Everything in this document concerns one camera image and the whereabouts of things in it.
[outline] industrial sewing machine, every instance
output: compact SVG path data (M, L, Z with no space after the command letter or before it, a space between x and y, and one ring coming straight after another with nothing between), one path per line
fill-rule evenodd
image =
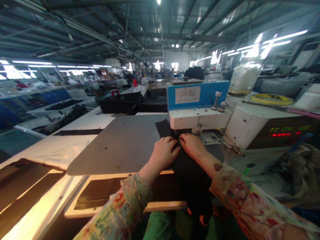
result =
M167 84L170 127L217 144L224 162L259 175L318 123L310 117L243 103L227 96L229 81L174 80Z

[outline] yellow tape roll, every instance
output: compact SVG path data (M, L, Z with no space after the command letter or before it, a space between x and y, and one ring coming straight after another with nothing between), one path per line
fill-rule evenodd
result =
M251 96L251 100L264 104L273 104L273 105L290 105L293 103L293 99L285 97L278 94L254 94Z

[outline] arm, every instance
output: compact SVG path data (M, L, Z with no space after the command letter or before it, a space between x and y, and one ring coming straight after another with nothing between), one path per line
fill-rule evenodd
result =
M249 239L312 239L320 229L266 194L249 178L211 155L197 136L180 144L211 177L210 191L221 199Z
M172 137L155 143L150 160L138 172L121 181L120 190L82 228L74 239L130 239L137 222L152 199L151 185L163 169L170 166L180 147Z

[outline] digital display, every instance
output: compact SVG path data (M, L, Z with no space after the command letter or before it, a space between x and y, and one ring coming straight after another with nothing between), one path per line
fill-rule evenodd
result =
M318 124L319 120L304 116L270 119L247 149L292 146Z

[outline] floral sleeve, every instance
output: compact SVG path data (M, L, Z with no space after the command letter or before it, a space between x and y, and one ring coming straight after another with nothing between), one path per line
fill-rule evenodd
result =
M215 170L210 191L233 212L249 239L283 239L287 224L305 230L298 231L304 235L298 239L306 239L306 234L318 239L319 227L281 205L249 178L224 164L215 164Z
M121 181L120 190L83 227L74 239L131 239L136 224L152 199L151 187L131 175Z

